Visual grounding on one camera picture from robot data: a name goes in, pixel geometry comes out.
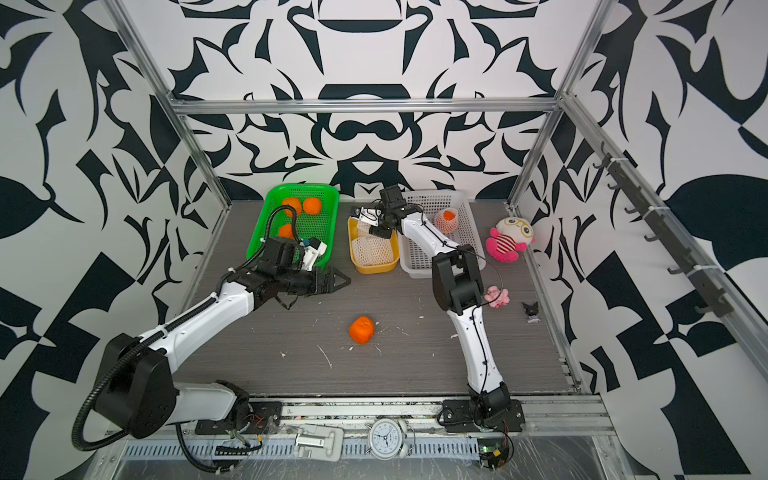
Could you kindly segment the orange toy fruit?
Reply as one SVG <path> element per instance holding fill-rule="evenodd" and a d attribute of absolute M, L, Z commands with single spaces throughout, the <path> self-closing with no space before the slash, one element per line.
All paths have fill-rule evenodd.
<path fill-rule="evenodd" d="M 303 213 L 302 201 L 296 197 L 289 197 L 284 199 L 282 201 L 282 206 L 286 207 L 284 213 L 289 218 L 300 216 Z"/>

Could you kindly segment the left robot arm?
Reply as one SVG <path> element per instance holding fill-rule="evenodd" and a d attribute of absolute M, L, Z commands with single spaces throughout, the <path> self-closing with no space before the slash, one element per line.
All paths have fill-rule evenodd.
<path fill-rule="evenodd" d="M 248 393 L 227 381 L 180 383 L 174 374 L 191 355 L 234 322 L 272 301 L 332 294 L 350 285 L 334 267 L 310 256 L 320 241 L 270 238 L 249 260 L 231 268 L 204 300 L 138 336 L 120 334 L 105 348 L 97 379 L 76 416 L 72 436 L 87 445 L 84 424 L 92 412 L 119 429 L 118 438 L 141 439 L 167 425 L 216 422 L 229 430 L 248 428 Z"/>

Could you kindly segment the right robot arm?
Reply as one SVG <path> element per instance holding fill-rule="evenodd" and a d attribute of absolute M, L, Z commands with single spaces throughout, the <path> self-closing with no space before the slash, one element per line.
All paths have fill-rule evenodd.
<path fill-rule="evenodd" d="M 515 413 L 484 326 L 487 301 L 474 248 L 440 232 L 423 207 L 407 201 L 397 186 L 384 188 L 380 199 L 366 207 L 352 208 L 350 216 L 374 236 L 385 238 L 393 232 L 404 236 L 431 258 L 433 294 L 456 330 L 464 357 L 469 420 L 482 429 L 504 430 Z"/>

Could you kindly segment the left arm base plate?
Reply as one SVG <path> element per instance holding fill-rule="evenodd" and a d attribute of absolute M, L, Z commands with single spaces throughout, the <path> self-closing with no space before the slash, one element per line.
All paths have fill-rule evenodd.
<path fill-rule="evenodd" d="M 271 434 L 281 423 L 283 403 L 280 401 L 250 401 L 241 403 L 224 420 L 200 420 L 197 435 L 223 435 L 237 431 L 242 435 Z"/>

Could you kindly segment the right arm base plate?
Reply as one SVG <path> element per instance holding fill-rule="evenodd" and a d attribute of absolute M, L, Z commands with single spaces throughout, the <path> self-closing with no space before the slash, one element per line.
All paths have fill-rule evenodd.
<path fill-rule="evenodd" d="M 480 407 L 470 400 L 444 400 L 442 408 L 435 415 L 436 422 L 449 433 L 501 432 L 520 433 L 526 422 L 522 405 L 518 400 L 500 413 L 482 419 Z"/>

